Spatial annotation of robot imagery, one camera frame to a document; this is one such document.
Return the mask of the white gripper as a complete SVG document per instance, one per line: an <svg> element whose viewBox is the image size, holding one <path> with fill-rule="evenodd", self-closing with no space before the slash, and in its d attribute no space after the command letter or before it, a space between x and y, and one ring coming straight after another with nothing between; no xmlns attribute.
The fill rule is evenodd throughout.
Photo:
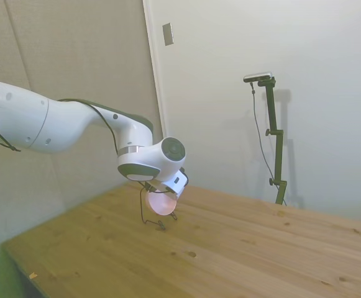
<svg viewBox="0 0 361 298"><path fill-rule="evenodd" d="M170 199L177 201L185 187L188 185L188 182L189 179L185 173L185 169L180 169L167 181L158 181L154 179L144 182L144 188L147 192L164 194Z"/></svg>

